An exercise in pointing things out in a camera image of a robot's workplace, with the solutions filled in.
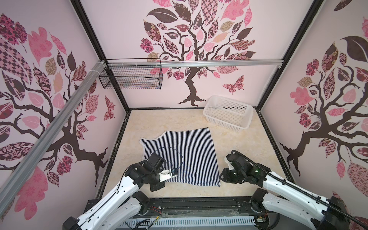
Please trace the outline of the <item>blue white striped tank top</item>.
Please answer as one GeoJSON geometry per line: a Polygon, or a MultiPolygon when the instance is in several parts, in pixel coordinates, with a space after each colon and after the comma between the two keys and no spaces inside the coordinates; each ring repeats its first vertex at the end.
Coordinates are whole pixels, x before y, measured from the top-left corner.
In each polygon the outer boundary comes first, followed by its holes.
{"type": "Polygon", "coordinates": [[[214,141],[208,127],[188,131],[165,131],[155,139],[140,139],[143,159],[153,153],[164,158],[163,169],[178,169],[171,183],[193,186],[220,186],[214,141]]]}

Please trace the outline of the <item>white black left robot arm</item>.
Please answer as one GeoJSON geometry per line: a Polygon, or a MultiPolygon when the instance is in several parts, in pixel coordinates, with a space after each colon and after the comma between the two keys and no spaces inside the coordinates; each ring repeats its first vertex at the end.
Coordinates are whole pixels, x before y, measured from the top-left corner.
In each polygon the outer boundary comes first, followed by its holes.
{"type": "Polygon", "coordinates": [[[69,217],[62,225],[64,230],[114,230],[127,219],[145,214],[149,198],[140,191],[149,184],[151,191],[165,187],[165,181],[178,175],[176,168],[163,170],[166,161],[152,154],[147,160],[130,165],[118,184],[93,207],[78,218],[69,217]]]}

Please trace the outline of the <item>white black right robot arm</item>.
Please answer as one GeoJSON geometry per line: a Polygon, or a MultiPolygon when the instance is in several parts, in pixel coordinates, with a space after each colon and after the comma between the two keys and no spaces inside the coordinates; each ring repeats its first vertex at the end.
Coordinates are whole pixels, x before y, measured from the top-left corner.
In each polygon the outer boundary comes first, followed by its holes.
{"type": "Polygon", "coordinates": [[[367,223],[348,214],[344,202],[336,196],[326,198],[311,193],[236,150],[224,161],[228,166],[219,176],[221,181],[259,187],[248,201],[255,213],[275,212],[311,230],[348,230],[351,223],[368,228],[367,223]]]}

